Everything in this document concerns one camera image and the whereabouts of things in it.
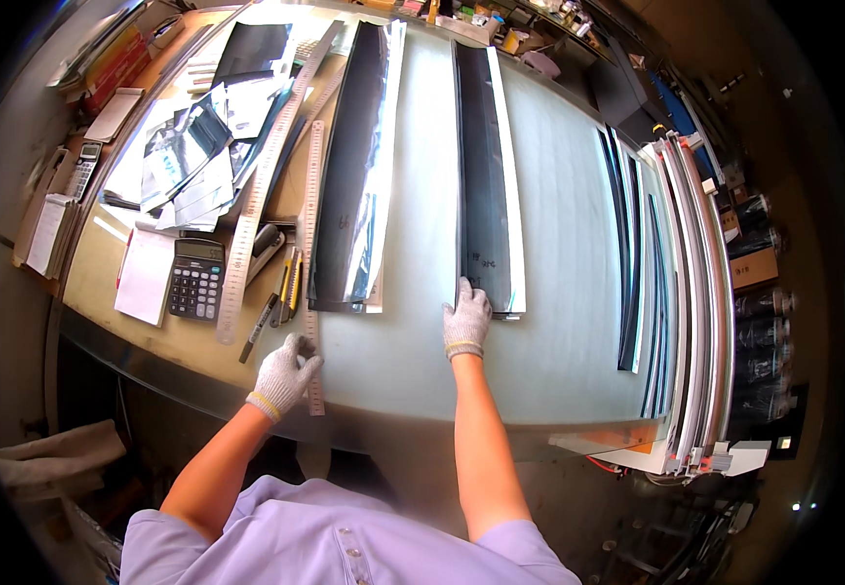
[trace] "white knit glove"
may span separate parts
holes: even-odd
[[[442,340],[445,357],[452,361],[458,354],[484,357],[484,338],[491,324],[491,302],[480,288],[471,288],[468,279],[458,281],[458,305],[442,303]]]
[[[308,382],[322,368],[325,360],[314,355],[315,349],[305,335],[288,334],[286,342],[265,357],[257,375],[257,385],[248,394],[247,402],[264,411],[273,422],[279,422],[303,397]],[[302,368],[299,356],[307,357]]]

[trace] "forearm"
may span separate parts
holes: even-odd
[[[501,522],[531,520],[510,454],[507,431],[484,377],[480,357],[452,358],[458,387],[455,467],[468,538],[478,540]]]
[[[185,521],[214,542],[228,521],[253,450],[272,421],[244,404],[175,479],[160,511]]]

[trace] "metal ruler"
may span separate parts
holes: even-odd
[[[240,320],[241,305],[244,301],[244,288],[247,281],[247,272],[250,265],[250,253],[253,250],[253,240],[257,237],[257,228],[260,224],[260,215],[264,210],[267,189],[273,172],[276,170],[276,161],[279,158],[279,151],[292,128],[296,113],[302,104],[302,98],[306,94],[309,82],[315,75],[319,65],[328,50],[332,47],[332,41],[338,31],[341,30],[344,22],[335,20],[325,31],[322,40],[316,45],[308,61],[303,65],[292,84],[292,95],[282,111],[276,117],[276,122],[266,138],[264,151],[258,161],[257,172],[254,175],[253,185],[248,194],[240,217],[237,218],[237,227],[234,228],[234,237],[230,241],[230,254],[228,255],[227,273],[224,275],[221,285],[221,306],[218,311],[218,329],[215,337],[222,345],[233,345],[238,321]]]
[[[303,201],[302,234],[303,234],[303,269],[302,275],[309,274],[309,264],[312,261],[312,240],[315,237],[315,224],[319,215],[319,188],[322,183],[322,146],[325,136],[325,123],[316,120],[309,130],[308,166],[306,167],[306,197]],[[305,279],[299,292],[303,310],[303,326],[312,344],[319,347],[319,316],[308,308],[308,289]],[[313,376],[307,388],[308,413],[313,416],[325,414],[325,402],[322,395],[322,380],[320,374]]]
[[[299,133],[299,137],[296,138],[296,142],[292,146],[293,151],[295,151],[296,147],[299,146],[299,143],[303,141],[303,138],[306,137],[306,134],[309,134],[311,132],[312,123],[315,122],[315,119],[319,117],[320,113],[322,113],[322,108],[325,107],[325,102],[327,102],[328,98],[330,98],[335,92],[335,90],[338,89],[338,83],[341,83],[341,80],[344,77],[345,65],[341,65],[332,80],[329,81],[328,85],[325,86],[325,89],[322,91],[322,94],[319,96],[319,99],[315,100],[315,104],[312,105],[312,109],[308,111],[308,114],[306,116],[306,123],[305,125],[303,125],[303,131]]]

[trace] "white notepad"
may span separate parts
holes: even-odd
[[[160,327],[174,256],[175,237],[135,228],[120,271],[114,309]]]
[[[114,97],[91,123],[85,139],[99,142],[113,140],[142,95],[143,90],[138,87],[118,87]]]
[[[53,193],[45,196],[42,211],[32,235],[26,264],[45,278],[54,278],[64,258],[69,223],[75,217],[75,200]]]

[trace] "calculator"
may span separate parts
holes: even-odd
[[[223,290],[224,246],[202,238],[179,238],[169,287],[169,312],[199,321],[218,318]]]
[[[101,156],[101,142],[85,142],[81,147],[81,154],[75,163],[75,170],[72,171],[72,178],[69,179],[69,186],[65,188],[65,194],[81,201],[88,187],[91,173],[98,164],[98,157]]]

